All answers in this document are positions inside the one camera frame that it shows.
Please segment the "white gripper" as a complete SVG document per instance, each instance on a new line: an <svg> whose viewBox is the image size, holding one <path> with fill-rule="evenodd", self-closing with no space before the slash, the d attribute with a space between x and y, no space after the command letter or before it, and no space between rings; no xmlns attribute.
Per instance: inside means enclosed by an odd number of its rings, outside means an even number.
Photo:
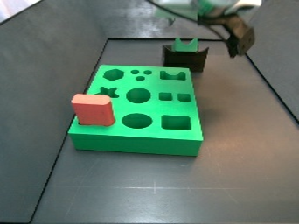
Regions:
<svg viewBox="0 0 299 224"><path fill-rule="evenodd" d="M255 8L261 0L153 0L165 10L157 11L163 17L173 18L173 13L195 19L196 17L215 18L229 15L240 9Z"/></svg>

